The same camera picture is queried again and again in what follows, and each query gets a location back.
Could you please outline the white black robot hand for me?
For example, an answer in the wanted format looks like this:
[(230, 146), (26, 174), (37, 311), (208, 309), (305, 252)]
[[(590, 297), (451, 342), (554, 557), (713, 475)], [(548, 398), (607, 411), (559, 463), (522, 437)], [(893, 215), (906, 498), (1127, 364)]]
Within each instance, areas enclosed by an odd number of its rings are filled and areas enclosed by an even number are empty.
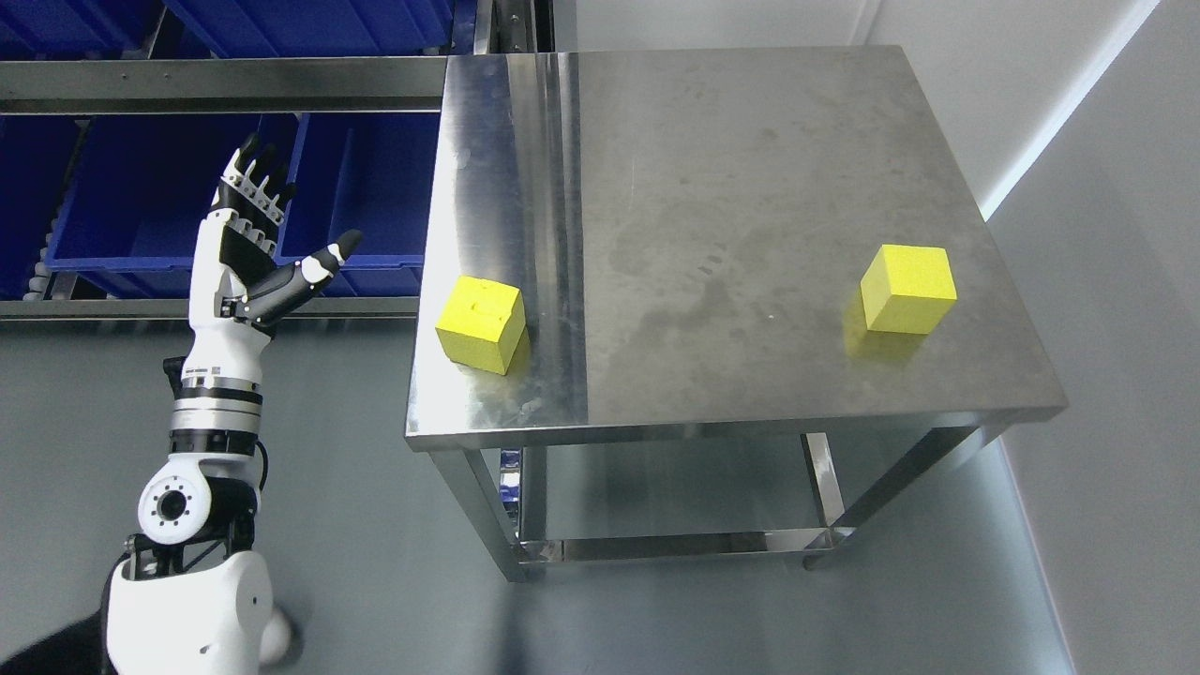
[(262, 381), (262, 353), (283, 317), (324, 291), (364, 240), (352, 228), (313, 253), (275, 259), (296, 186), (283, 159), (253, 132), (232, 153), (197, 233), (184, 382)]

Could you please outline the white robot forearm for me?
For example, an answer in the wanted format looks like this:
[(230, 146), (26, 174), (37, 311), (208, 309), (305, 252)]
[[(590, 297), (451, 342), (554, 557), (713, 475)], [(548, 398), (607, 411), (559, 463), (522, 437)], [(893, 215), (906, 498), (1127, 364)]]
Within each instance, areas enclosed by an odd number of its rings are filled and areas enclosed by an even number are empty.
[(172, 388), (172, 448), (139, 495), (139, 530), (101, 607), (2, 662), (5, 674), (258, 674), (294, 631), (254, 550), (266, 472), (262, 392), (188, 376)]

